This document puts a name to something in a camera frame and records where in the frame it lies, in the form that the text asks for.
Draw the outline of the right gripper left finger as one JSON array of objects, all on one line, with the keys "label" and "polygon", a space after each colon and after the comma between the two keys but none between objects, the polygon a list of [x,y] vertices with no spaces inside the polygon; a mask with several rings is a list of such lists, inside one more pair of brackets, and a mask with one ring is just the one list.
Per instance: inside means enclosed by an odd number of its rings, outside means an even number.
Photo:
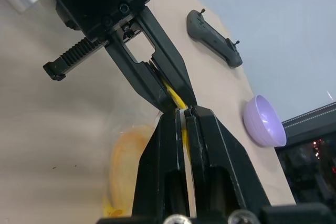
[{"label": "right gripper left finger", "polygon": [[139,218],[173,214],[190,216],[179,110],[161,115],[141,155],[132,206]]}]

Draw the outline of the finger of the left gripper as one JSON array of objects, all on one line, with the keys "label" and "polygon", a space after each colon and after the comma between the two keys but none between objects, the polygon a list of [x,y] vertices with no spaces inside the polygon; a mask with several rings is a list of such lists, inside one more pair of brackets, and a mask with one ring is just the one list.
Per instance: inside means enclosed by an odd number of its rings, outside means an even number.
[{"label": "finger of the left gripper", "polygon": [[138,95],[161,112],[176,109],[173,99],[147,62],[135,62],[133,55],[117,34],[112,34],[106,51]]},{"label": "finger of the left gripper", "polygon": [[152,61],[165,81],[185,104],[197,105],[185,62],[150,9],[145,7],[136,15],[136,20],[155,48]]}]

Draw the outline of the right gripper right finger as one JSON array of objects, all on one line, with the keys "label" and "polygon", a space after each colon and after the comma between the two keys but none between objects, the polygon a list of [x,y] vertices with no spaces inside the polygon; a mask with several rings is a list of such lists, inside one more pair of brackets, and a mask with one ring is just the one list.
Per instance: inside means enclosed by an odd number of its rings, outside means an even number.
[{"label": "right gripper right finger", "polygon": [[197,216],[229,215],[246,209],[259,215],[270,201],[240,142],[212,110],[184,112]]}]

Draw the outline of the orange pineapple bun bread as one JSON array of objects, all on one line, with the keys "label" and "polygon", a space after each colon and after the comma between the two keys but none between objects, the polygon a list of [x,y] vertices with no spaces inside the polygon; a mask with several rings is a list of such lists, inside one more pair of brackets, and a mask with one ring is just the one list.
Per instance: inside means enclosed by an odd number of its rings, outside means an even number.
[{"label": "orange pineapple bun bread", "polygon": [[132,210],[140,157],[154,128],[149,125],[133,127],[121,133],[112,149],[109,188],[112,207],[128,215]]}]

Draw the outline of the clear yellow-zipper plastic bag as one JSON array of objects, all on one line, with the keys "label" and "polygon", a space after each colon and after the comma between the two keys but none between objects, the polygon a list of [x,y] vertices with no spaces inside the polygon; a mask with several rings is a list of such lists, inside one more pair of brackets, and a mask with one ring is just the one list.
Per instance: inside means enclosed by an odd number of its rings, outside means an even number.
[{"label": "clear yellow-zipper plastic bag", "polygon": [[[183,113],[188,106],[167,81],[163,83],[180,110],[188,206],[191,217],[196,217],[190,148]],[[136,126],[120,133],[114,143],[110,156],[107,190],[102,197],[102,216],[104,218],[131,215],[139,160],[153,132],[154,127],[152,126]]]}]

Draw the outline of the dark grey handheld controller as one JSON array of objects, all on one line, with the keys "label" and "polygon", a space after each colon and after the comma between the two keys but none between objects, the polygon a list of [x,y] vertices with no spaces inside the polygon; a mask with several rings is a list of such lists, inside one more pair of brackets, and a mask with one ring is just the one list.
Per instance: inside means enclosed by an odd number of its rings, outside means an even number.
[{"label": "dark grey handheld controller", "polygon": [[216,53],[221,59],[225,60],[229,67],[237,68],[243,64],[240,53],[236,45],[240,41],[232,41],[223,37],[216,29],[205,21],[203,8],[200,12],[191,10],[186,18],[186,27],[188,35],[208,49]]}]

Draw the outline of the purple plastic bowl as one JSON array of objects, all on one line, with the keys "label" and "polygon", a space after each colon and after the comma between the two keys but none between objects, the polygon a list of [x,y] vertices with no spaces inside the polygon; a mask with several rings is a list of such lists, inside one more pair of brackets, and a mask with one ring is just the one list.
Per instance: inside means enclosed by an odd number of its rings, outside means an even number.
[{"label": "purple plastic bowl", "polygon": [[287,137],[275,109],[262,95],[254,96],[243,111],[245,128],[254,142],[263,147],[283,147]]}]

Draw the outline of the dark glass window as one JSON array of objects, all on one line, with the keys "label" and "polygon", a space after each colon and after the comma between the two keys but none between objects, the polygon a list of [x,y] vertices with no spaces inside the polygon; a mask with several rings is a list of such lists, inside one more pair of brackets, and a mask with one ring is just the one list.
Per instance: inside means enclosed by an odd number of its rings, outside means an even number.
[{"label": "dark glass window", "polygon": [[287,143],[275,150],[295,202],[322,203],[336,219],[336,102],[282,125]]}]

